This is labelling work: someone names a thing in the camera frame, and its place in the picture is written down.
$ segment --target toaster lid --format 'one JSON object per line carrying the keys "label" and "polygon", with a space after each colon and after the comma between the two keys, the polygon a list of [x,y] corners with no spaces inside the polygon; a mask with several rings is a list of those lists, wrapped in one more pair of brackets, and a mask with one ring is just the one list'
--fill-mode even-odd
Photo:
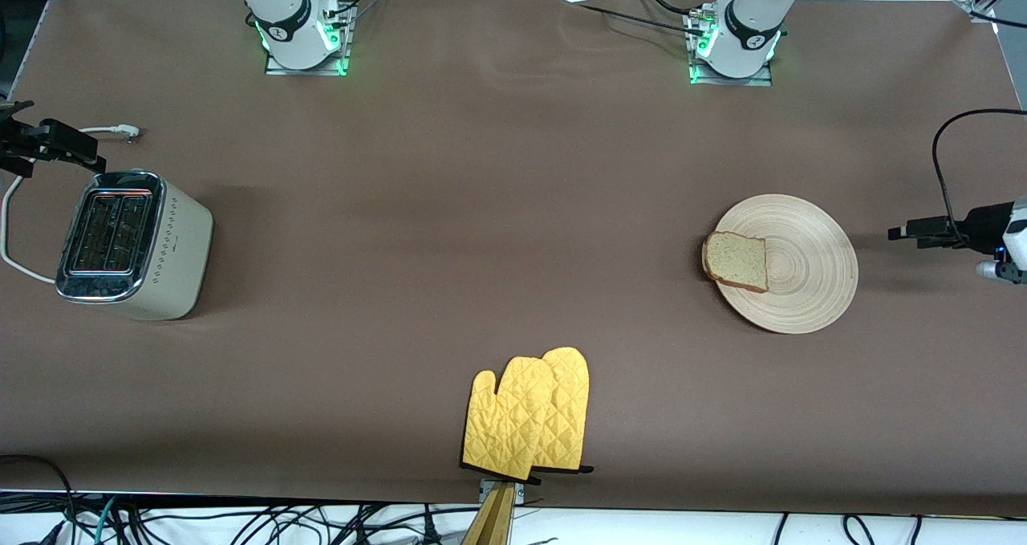
{"label": "toaster lid", "polygon": [[160,223],[163,180],[150,171],[110,171],[85,188],[61,254],[55,286],[80,303],[118,303],[146,275]]}

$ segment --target round plate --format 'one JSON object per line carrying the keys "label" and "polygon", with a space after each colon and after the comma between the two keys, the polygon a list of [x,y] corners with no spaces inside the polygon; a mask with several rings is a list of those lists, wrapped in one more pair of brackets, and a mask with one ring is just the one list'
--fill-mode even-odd
{"label": "round plate", "polygon": [[717,231],[766,238],[769,289],[756,294],[717,282],[738,314],[782,334],[807,334],[836,321],[859,281],[855,251],[831,216],[783,194],[757,195],[720,219]]}

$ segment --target bread crust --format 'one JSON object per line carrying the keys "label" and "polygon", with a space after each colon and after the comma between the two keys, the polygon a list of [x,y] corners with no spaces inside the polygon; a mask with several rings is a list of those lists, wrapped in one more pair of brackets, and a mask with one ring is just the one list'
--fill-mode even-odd
{"label": "bread crust", "polygon": [[[743,284],[740,281],[729,281],[729,279],[725,279],[725,278],[719,277],[719,275],[716,275],[715,273],[713,273],[713,271],[711,270],[711,267],[710,267],[710,263],[708,263],[708,261],[707,261],[707,245],[710,242],[710,238],[714,237],[714,235],[716,235],[716,234],[734,234],[734,235],[736,235],[736,237],[744,237],[744,238],[746,238],[746,240],[759,240],[763,244],[763,249],[766,249],[767,242],[762,237],[746,237],[746,235],[741,235],[741,234],[737,234],[737,233],[717,233],[717,231],[715,231],[715,233],[712,233],[712,234],[708,235],[708,237],[706,238],[706,240],[702,242],[702,271],[705,271],[705,273],[707,274],[707,277],[709,277],[710,279],[712,279],[712,281],[719,281],[720,284],[723,284],[723,285],[732,285],[732,286],[734,286],[734,288],[748,289],[748,291],[750,291],[750,293],[766,294],[768,291],[768,288],[763,288],[763,286],[752,285],[752,284]],[[767,267],[766,259],[763,259],[763,274],[767,274],[766,267]]]}

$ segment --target metal mounting plate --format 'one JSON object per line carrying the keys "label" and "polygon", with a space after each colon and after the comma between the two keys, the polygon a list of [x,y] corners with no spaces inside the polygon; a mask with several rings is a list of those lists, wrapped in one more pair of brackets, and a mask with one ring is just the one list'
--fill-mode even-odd
{"label": "metal mounting plate", "polygon": [[349,55],[353,48],[356,13],[357,8],[352,7],[340,15],[339,23],[342,27],[329,33],[329,39],[332,37],[331,34],[338,34],[336,37],[339,40],[339,48],[320,64],[305,70],[294,70],[279,64],[268,51],[264,73],[268,76],[345,76],[349,71]]}
{"label": "metal mounting plate", "polygon": [[[485,498],[489,496],[491,492],[498,483],[505,481],[497,481],[491,479],[481,479],[478,482],[478,502],[484,503]],[[514,498],[515,505],[524,505],[524,483],[516,483],[514,489],[517,490],[517,497]]]}
{"label": "metal mounting plate", "polygon": [[[707,31],[709,23],[705,20],[698,17],[692,17],[690,15],[682,15],[682,22],[685,24],[686,29],[697,29],[701,31]],[[734,78],[722,76],[707,63],[706,60],[699,57],[697,54],[699,43],[703,40],[703,37],[688,34],[685,36],[685,48],[688,51],[688,78],[691,83],[712,83],[715,85],[754,85],[759,87],[768,87],[771,85],[770,77],[770,64],[765,62],[760,71],[756,72],[754,76]]]}

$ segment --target yellow oven mitt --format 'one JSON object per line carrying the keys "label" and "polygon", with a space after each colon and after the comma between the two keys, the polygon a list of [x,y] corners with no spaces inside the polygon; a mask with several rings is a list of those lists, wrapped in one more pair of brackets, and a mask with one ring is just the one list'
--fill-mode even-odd
{"label": "yellow oven mitt", "polygon": [[556,381],[548,362],[515,357],[496,390],[496,376],[474,377],[463,431],[463,466],[528,480],[538,455]]}
{"label": "yellow oven mitt", "polygon": [[583,355],[570,347],[545,352],[542,362],[553,371],[555,385],[535,467],[578,472],[588,408],[588,365]]}

